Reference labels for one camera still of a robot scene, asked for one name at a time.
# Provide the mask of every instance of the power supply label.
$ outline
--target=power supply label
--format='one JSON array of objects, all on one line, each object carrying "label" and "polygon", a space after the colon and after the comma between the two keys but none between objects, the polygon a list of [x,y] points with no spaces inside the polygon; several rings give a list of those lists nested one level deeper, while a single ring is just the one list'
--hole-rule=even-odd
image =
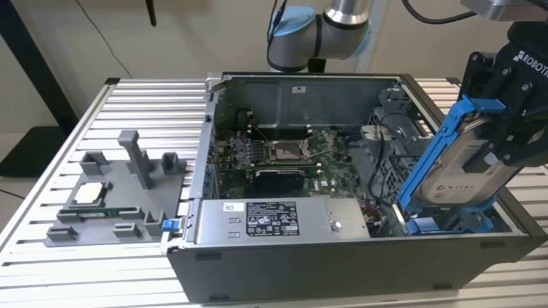
[{"label": "power supply label", "polygon": [[250,236],[299,235],[295,202],[248,202],[247,209]]}]

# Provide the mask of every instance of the motherboard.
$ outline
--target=motherboard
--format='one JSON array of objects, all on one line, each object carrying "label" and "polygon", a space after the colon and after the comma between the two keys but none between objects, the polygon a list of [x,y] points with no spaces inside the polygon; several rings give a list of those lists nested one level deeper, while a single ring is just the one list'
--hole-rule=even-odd
[{"label": "motherboard", "polygon": [[336,127],[234,132],[216,143],[220,197],[364,200],[347,140]]}]

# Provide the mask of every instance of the black cable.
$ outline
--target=black cable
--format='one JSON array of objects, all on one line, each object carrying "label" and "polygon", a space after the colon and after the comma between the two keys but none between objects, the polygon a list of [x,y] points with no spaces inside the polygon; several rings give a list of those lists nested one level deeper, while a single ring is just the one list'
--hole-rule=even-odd
[{"label": "black cable", "polygon": [[151,26],[156,26],[156,11],[155,11],[155,0],[146,0],[148,19],[151,20]]},{"label": "black cable", "polygon": [[83,11],[83,13],[84,13],[84,15],[86,15],[86,18],[88,18],[88,21],[91,22],[91,24],[94,25],[94,28],[96,29],[99,35],[102,36],[103,41],[104,41],[104,43],[106,43],[106,45],[107,45],[107,47],[108,47],[108,49],[110,49],[110,51],[111,51],[112,57],[115,58],[115,60],[116,60],[118,63],[120,64],[120,66],[123,67],[123,69],[124,69],[126,73],[128,74],[130,78],[134,78],[132,74],[131,74],[130,71],[128,71],[128,68],[127,68],[126,65],[122,63],[119,57],[118,57],[116,54],[114,53],[114,50],[112,50],[110,41],[108,41],[107,38],[104,37],[102,30],[99,30],[98,25],[95,24],[92,18],[90,17],[88,12],[86,11],[83,4],[80,3],[80,0],[75,0],[75,2],[76,2],[76,4],[78,4],[78,6],[80,7],[80,9],[82,9],[82,11]]},{"label": "black cable", "polygon": [[270,54],[271,54],[272,40],[275,39],[274,35],[275,35],[276,27],[282,22],[282,16],[284,16],[287,4],[288,4],[288,0],[284,0],[284,2],[282,3],[280,9],[278,10],[276,17],[272,17],[275,15],[278,0],[275,0],[275,2],[274,2],[272,14],[271,14],[271,19],[270,19],[270,23],[268,23],[270,36],[268,36],[268,45],[267,45],[267,61],[270,61],[270,59],[271,59]]},{"label": "black cable", "polygon": [[383,200],[382,196],[378,196],[378,195],[374,194],[372,186],[374,186],[374,181],[375,181],[375,179],[378,177],[378,174],[379,174],[379,171],[380,171],[380,165],[382,165],[382,161],[383,161],[383,157],[384,157],[384,143],[386,143],[386,141],[384,141],[384,133],[383,133],[382,127],[386,127],[387,129],[392,130],[386,124],[383,124],[383,121],[384,121],[386,118],[388,118],[388,116],[395,116],[395,115],[407,117],[411,121],[414,121],[414,119],[411,119],[408,114],[403,114],[400,112],[390,112],[388,114],[386,114],[380,118],[379,123],[378,123],[379,134],[380,134],[380,145],[379,145],[378,161],[375,163],[374,173],[371,174],[371,177],[370,177],[370,182],[367,183],[367,190],[368,190],[368,193],[370,193],[371,197],[374,197],[374,200],[376,201],[376,203],[379,205],[384,204],[387,206],[391,206],[391,205]]},{"label": "black cable", "polygon": [[8,194],[8,195],[11,195],[11,196],[14,196],[14,197],[16,197],[16,198],[23,199],[23,200],[26,199],[26,197],[23,197],[22,195],[15,194],[14,192],[6,191],[6,190],[3,190],[3,189],[0,189],[0,193]]},{"label": "black cable", "polygon": [[271,18],[268,20],[268,30],[267,30],[267,43],[271,43],[271,29],[272,29],[272,19],[275,17],[275,11],[276,11],[276,6],[278,6],[278,0],[274,0],[274,6],[272,6],[272,12],[271,12]]},{"label": "black cable", "polygon": [[459,15],[442,18],[442,19],[431,19],[424,17],[423,15],[419,14],[419,12],[415,10],[415,8],[411,6],[410,0],[402,0],[403,6],[408,10],[410,14],[423,23],[426,24],[450,24],[456,21],[462,21],[463,19],[467,19],[472,16],[476,16],[478,14],[475,12],[466,12]]},{"label": "black cable", "polygon": [[[408,171],[412,171],[408,166],[404,166],[404,168],[406,168]],[[383,194],[383,192],[384,192],[384,186],[387,185],[388,173],[390,173],[390,171],[391,171],[392,169],[396,170],[394,164],[392,164],[391,168],[387,169],[387,173],[384,174],[384,177],[383,177],[383,186],[382,186],[382,189],[380,189],[380,198],[382,198],[382,199],[387,199],[390,196],[392,196],[392,194],[396,193],[396,191],[391,191],[388,194]]]}]

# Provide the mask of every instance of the black stand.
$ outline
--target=black stand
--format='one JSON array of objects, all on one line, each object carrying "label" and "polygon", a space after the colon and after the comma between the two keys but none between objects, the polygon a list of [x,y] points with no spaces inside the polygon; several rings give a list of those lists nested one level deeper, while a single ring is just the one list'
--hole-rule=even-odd
[{"label": "black stand", "polygon": [[34,127],[0,163],[2,176],[36,177],[71,134],[78,117],[11,0],[0,0],[0,35],[59,123],[59,127]]},{"label": "black stand", "polygon": [[308,72],[326,73],[326,59],[308,59]]}]

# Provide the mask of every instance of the white sticker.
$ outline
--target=white sticker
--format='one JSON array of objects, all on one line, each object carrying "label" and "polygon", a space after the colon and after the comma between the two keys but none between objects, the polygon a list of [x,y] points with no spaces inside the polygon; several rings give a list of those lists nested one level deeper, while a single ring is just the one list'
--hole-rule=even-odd
[{"label": "white sticker", "polygon": [[102,183],[86,183],[80,186],[76,192],[75,201],[76,203],[92,203],[102,194],[103,184]]},{"label": "white sticker", "polygon": [[299,86],[291,89],[292,93],[307,93],[307,87]]},{"label": "white sticker", "polygon": [[243,212],[244,203],[243,202],[226,202],[223,206],[224,212]]}]

